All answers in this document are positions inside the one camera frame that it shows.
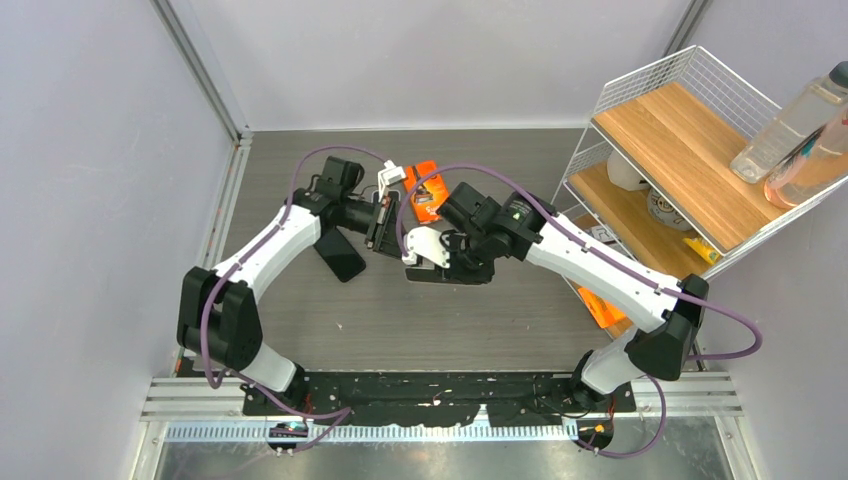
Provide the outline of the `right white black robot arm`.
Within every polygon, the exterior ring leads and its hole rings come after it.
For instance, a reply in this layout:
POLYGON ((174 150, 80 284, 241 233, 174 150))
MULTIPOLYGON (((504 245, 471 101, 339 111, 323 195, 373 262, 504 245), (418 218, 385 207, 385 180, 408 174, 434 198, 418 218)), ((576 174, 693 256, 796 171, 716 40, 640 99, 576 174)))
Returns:
POLYGON ((575 281, 611 302, 630 328, 609 345, 585 354, 571 376, 574 403, 596 410, 619 386, 644 375, 680 378, 702 320, 699 302, 709 286, 696 274, 681 279, 633 261, 580 230, 568 218, 517 192, 505 204, 465 182, 438 209, 448 236, 444 280, 482 284, 494 262, 514 258, 575 281), (685 294, 695 302, 680 299, 685 294))

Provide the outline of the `orange razor box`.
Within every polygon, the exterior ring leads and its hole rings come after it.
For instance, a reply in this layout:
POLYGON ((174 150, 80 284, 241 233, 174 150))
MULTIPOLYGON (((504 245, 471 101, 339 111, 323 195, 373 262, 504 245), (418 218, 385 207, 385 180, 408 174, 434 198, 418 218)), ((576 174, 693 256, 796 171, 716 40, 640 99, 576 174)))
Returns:
POLYGON ((415 187, 417 181, 437 168, 438 165, 433 160, 426 160, 405 168, 406 178, 403 185, 406 192, 411 193, 409 203, 416 219, 422 225, 441 219, 437 210, 449 196, 449 189, 441 175, 434 175, 415 187))

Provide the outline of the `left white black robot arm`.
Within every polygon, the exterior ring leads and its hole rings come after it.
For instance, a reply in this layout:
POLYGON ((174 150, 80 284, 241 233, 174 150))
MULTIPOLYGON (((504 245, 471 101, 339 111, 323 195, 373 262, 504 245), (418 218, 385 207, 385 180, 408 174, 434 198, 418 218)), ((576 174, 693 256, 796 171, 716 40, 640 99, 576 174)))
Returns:
POLYGON ((177 342, 199 355, 211 387, 232 371, 268 388, 268 400, 280 412, 298 412, 307 398, 295 380, 302 368, 264 341, 258 303, 279 274, 301 253, 313 249, 336 278, 348 282, 366 268, 347 240, 347 230, 360 233, 368 249, 400 255, 389 233, 396 210, 391 186, 405 180, 402 167, 386 160, 377 173, 378 199, 366 201, 355 189, 363 167, 330 156, 306 188, 296 187, 277 215, 231 257, 211 269, 192 268, 184 277, 178 314, 177 342))

